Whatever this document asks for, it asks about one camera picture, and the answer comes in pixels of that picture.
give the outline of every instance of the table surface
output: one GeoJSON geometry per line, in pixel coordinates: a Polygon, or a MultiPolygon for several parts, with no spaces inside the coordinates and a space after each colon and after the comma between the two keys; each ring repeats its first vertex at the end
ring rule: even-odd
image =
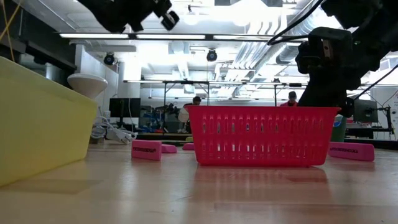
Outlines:
{"type": "Polygon", "coordinates": [[[194,152],[161,162],[129,146],[0,188],[1,223],[398,223],[398,154],[328,158],[310,168],[201,167],[194,152]]]}

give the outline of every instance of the white lamp shade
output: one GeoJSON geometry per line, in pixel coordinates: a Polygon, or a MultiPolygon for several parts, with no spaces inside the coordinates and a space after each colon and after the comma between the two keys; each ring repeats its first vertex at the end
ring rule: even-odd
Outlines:
{"type": "Polygon", "coordinates": [[[96,98],[108,86],[108,81],[104,78],[82,73],[70,75],[68,83],[73,90],[91,99],[96,98]]]}
{"type": "Polygon", "coordinates": [[[183,123],[186,123],[189,120],[188,111],[184,107],[180,109],[180,112],[178,114],[178,120],[183,123]]]}

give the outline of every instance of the computer monitor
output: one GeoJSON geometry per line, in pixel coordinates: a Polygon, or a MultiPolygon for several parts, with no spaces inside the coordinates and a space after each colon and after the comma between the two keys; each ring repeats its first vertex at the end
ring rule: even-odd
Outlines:
{"type": "Polygon", "coordinates": [[[354,121],[379,122],[379,118],[377,116],[377,103],[372,100],[355,100],[354,121]]]}
{"type": "Polygon", "coordinates": [[[139,118],[141,115],[140,98],[111,98],[109,101],[109,110],[112,118],[139,118]]]}

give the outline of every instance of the camera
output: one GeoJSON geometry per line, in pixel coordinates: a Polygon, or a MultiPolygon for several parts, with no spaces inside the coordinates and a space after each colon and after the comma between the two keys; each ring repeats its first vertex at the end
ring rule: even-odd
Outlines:
{"type": "Polygon", "coordinates": [[[114,65],[114,64],[116,64],[116,62],[118,62],[118,61],[114,57],[114,53],[113,52],[106,53],[106,56],[104,58],[105,65],[114,65]]]}
{"type": "Polygon", "coordinates": [[[216,50],[210,49],[209,52],[207,53],[207,57],[206,58],[207,58],[208,62],[214,62],[215,60],[217,60],[216,50]]]}

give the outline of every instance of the metal frame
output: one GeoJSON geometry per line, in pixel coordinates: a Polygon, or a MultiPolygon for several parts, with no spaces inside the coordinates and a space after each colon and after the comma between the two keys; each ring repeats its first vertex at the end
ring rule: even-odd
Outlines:
{"type": "MultiPolygon", "coordinates": [[[[274,89],[274,101],[275,101],[275,106],[277,106],[277,95],[279,91],[278,89],[283,90],[285,87],[289,86],[292,88],[299,88],[300,90],[304,90],[305,88],[302,88],[304,86],[307,86],[307,83],[251,83],[251,82],[236,82],[236,84],[231,84],[231,82],[227,82],[229,84],[222,84],[222,82],[217,82],[217,84],[214,83],[214,81],[189,81],[189,80],[176,80],[176,81],[167,81],[167,80],[151,80],[156,83],[164,83],[164,105],[166,105],[166,94],[167,92],[175,86],[175,84],[181,84],[181,85],[194,85],[194,84],[199,84],[199,86],[207,93],[207,105],[209,105],[209,100],[210,100],[210,85],[259,85],[260,87],[262,86],[272,86],[272,88],[267,88],[267,89],[274,89]],[[173,85],[167,89],[167,84],[168,83],[173,83],[173,85]]],[[[140,81],[128,81],[124,80],[124,83],[140,83],[140,81]]],[[[371,84],[361,84],[361,86],[370,86],[371,84]]],[[[388,87],[388,86],[397,86],[397,85],[390,85],[390,84],[377,84],[375,86],[382,86],[382,87],[388,87]]]]}
{"type": "Polygon", "coordinates": [[[199,86],[207,93],[207,106],[210,104],[210,83],[209,82],[207,82],[207,81],[163,81],[163,83],[164,83],[164,100],[163,100],[163,103],[164,103],[164,106],[166,106],[166,94],[167,94],[167,92],[169,91],[169,90],[171,90],[174,86],[175,86],[175,84],[181,84],[181,85],[194,85],[194,84],[199,84],[199,86]],[[167,84],[169,84],[169,83],[173,83],[173,85],[169,88],[169,89],[167,89],[167,84]],[[204,87],[201,85],[201,84],[205,84],[205,85],[207,85],[207,91],[204,89],[204,87]]]}

